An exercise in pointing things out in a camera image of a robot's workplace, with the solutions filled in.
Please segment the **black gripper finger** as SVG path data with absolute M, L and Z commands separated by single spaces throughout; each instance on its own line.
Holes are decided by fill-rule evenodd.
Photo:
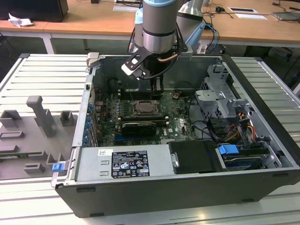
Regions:
M 160 78 L 151 79 L 151 99 L 159 100 L 163 93 L 163 81 Z

